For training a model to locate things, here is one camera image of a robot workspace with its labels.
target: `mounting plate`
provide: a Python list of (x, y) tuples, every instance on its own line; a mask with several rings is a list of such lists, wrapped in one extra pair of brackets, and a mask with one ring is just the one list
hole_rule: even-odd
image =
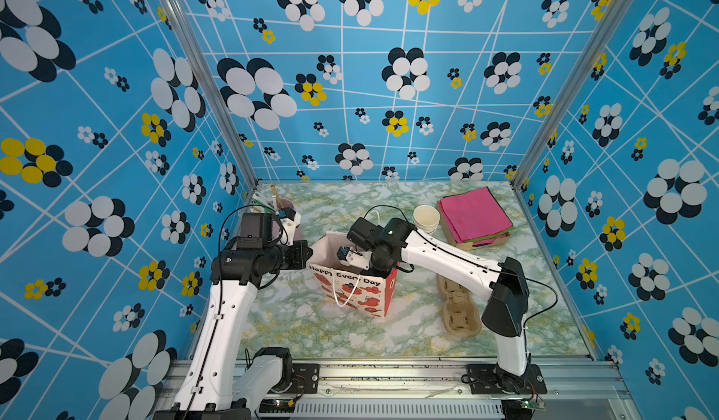
[[(505, 393), (502, 389), (494, 383), (497, 379), (497, 375), (494, 373), (494, 364), (467, 364), (467, 373), (479, 379), (479, 383), (470, 384), (472, 389), (472, 395), (478, 393), (482, 394), (493, 394), (493, 393)], [(546, 384), (544, 383), (544, 377), (539, 370), (539, 366), (530, 364), (527, 368), (528, 382), (527, 386), (520, 390), (520, 395), (531, 395), (532, 388), (529, 386), (529, 382), (532, 383), (536, 393), (546, 393)], [(481, 381), (488, 381), (489, 383), (482, 384)]]
[[(298, 375), (305, 379), (304, 382), (302, 382), (301, 378), (297, 378)], [(273, 394), (287, 395), (290, 393), (301, 393), (303, 389), (304, 393), (317, 393), (317, 383), (319, 382), (319, 364), (292, 364), (292, 378), (297, 378), (297, 380), (301, 382), (299, 387), (297, 385), (297, 380), (293, 379), (289, 389), (282, 393), (270, 391), (267, 394), (267, 397), (271, 397)]]

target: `vent grille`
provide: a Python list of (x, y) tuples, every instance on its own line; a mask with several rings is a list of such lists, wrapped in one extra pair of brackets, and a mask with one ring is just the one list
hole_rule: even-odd
[(358, 400), (305, 399), (297, 403), (296, 419), (503, 419), (499, 400)]

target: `pink paper napkin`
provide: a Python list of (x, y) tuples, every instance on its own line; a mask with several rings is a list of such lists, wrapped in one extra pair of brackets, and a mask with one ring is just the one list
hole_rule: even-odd
[(445, 197), (439, 204), (458, 243), (497, 235), (513, 227), (512, 221), (487, 187)]

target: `metal rail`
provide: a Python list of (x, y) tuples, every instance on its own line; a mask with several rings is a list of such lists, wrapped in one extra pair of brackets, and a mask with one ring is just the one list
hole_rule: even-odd
[[(467, 364), (492, 364), (494, 358), (392, 358), (392, 359), (316, 359), (295, 360), (320, 365), (318, 393), (303, 396), (312, 400), (363, 400), (363, 403), (442, 399), (471, 401), (479, 399), (522, 398), (516, 394), (472, 395), (470, 387), (460, 380)], [(631, 399), (614, 362), (592, 361), (583, 356), (536, 357), (544, 376), (547, 401), (552, 399)], [(160, 391), (157, 409), (172, 406), (174, 396), (190, 367), (190, 361), (175, 361)], [(234, 377), (245, 372), (245, 362), (235, 365)]]
[(544, 144), (562, 121), (565, 113), (570, 109), (572, 102), (574, 102), (582, 85), (585, 83), (590, 69), (594, 66), (604, 47), (609, 43), (609, 39), (612, 38), (619, 23), (624, 19), (624, 15), (629, 10), (632, 2), (634, 0), (612, 0), (598, 27), (594, 29), (594, 32), (589, 37), (579, 59), (571, 68), (570, 77), (554, 98), (555, 102), (552, 105), (552, 111), (544, 118), (544, 122), (539, 126), (539, 131), (534, 136), (529, 149), (527, 149), (527, 153), (524, 154), (522, 161), (519, 163), (517, 174), (512, 180), (513, 186), (521, 185), (527, 175), (534, 169), (544, 151)]
[(195, 74), (198, 83), (200, 83), (207, 104), (210, 106), (215, 119), (217, 119), (217, 125), (220, 128), (222, 137), (232, 155), (234, 155), (234, 159), (237, 160), (237, 167), (245, 177), (249, 191), (251, 191), (257, 187), (257, 175), (247, 158), (245, 149), (242, 148), (242, 144), (239, 142), (229, 111), (212, 78), (212, 71), (202, 54), (202, 48), (197, 41), (197, 36), (194, 34), (190, 21), (185, 16), (183, 4), (180, 0), (160, 0), (160, 4), (162, 4), (170, 23), (173, 25), (173, 32), (175, 32), (180, 46), (182, 46), (187, 60), (190, 62), (192, 72)]

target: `blue patterned wall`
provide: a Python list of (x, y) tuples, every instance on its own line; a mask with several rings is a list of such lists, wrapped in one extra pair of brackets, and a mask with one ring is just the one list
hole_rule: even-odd
[(184, 2), (259, 178), (498, 180), (611, 0)]
[(521, 187), (645, 419), (716, 419), (719, 0), (635, 0)]
[(0, 55), (0, 419), (144, 418), (246, 185), (157, 0), (0, 0)]

